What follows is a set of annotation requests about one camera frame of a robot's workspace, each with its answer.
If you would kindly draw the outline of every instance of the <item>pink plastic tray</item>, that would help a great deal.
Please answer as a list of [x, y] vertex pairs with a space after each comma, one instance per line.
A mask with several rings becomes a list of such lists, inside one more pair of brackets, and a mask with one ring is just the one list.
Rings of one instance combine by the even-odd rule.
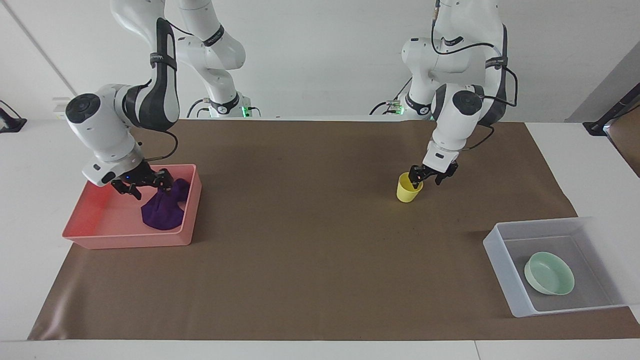
[[62, 237], [87, 249], [189, 245], [202, 191], [198, 170], [195, 165], [151, 167], [155, 171], [166, 168], [174, 179], [191, 184], [186, 203], [179, 204], [184, 210], [180, 227], [160, 231], [142, 222], [140, 207], [157, 192], [155, 188], [139, 188], [142, 200], [138, 201], [131, 195], [120, 195], [111, 186], [99, 188], [87, 182]]

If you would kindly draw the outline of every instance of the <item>light green bowl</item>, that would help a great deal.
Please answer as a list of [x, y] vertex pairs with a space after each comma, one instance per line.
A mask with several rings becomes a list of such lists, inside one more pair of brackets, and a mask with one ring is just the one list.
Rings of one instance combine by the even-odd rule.
[[550, 252], [537, 252], [524, 266], [524, 275], [534, 289], [546, 295], [567, 295], [575, 278], [569, 265]]

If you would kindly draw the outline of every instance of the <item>white wall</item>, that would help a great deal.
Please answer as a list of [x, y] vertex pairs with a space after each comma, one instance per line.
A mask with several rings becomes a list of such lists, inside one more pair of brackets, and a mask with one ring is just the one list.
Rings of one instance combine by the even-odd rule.
[[[113, 20], [109, 1], [7, 3], [78, 92], [146, 82], [148, 51]], [[400, 50], [408, 38], [427, 35], [433, 9], [433, 0], [214, 4], [227, 31], [247, 50], [246, 65], [233, 71], [236, 85], [269, 117], [361, 115], [393, 97], [410, 76]], [[509, 120], [563, 121], [640, 41], [637, 0], [503, 0], [500, 9], [509, 28], [510, 67], [521, 83], [520, 105], [507, 112]], [[176, 0], [167, 0], [166, 14], [182, 25]], [[24, 70], [31, 55], [15, 52], [9, 58], [3, 50], [0, 58], [3, 72], [12, 73], [7, 83], [18, 90], [16, 97], [25, 101], [33, 91], [28, 86], [49, 97], [64, 92], [51, 86], [53, 80], [33, 86]], [[178, 86], [184, 115], [206, 92], [186, 67], [179, 70]], [[0, 96], [8, 91], [3, 85]], [[24, 113], [42, 117], [48, 108], [33, 104]]]
[[0, 34], [0, 99], [28, 119], [53, 118], [51, 98], [72, 94], [1, 4]]
[[618, 63], [586, 101], [566, 119], [566, 122], [600, 120], [638, 83], [640, 83], [640, 42]]

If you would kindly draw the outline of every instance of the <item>brown paper mat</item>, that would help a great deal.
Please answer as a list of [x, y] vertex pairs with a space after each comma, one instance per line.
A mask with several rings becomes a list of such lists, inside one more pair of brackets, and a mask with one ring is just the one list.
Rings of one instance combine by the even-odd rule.
[[[419, 198], [397, 177], [429, 122], [197, 122], [172, 163], [203, 190], [188, 247], [73, 246], [30, 339], [638, 338], [628, 308], [517, 319], [484, 251], [496, 222], [574, 217], [523, 124], [460, 157]], [[484, 129], [471, 141], [484, 135]], [[145, 154], [171, 149], [137, 131]]]
[[622, 157], [640, 176], [640, 110], [614, 122], [609, 127], [609, 136]]

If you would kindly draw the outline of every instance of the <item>yellow cup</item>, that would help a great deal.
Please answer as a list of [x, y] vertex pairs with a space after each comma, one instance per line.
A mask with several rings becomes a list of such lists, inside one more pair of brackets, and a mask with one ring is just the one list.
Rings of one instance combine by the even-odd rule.
[[398, 189], [396, 190], [396, 196], [398, 200], [402, 202], [411, 202], [415, 199], [418, 193], [424, 187], [424, 183], [420, 183], [417, 189], [413, 188], [413, 184], [411, 184], [411, 180], [409, 180], [409, 173], [405, 172], [400, 175], [398, 179]]

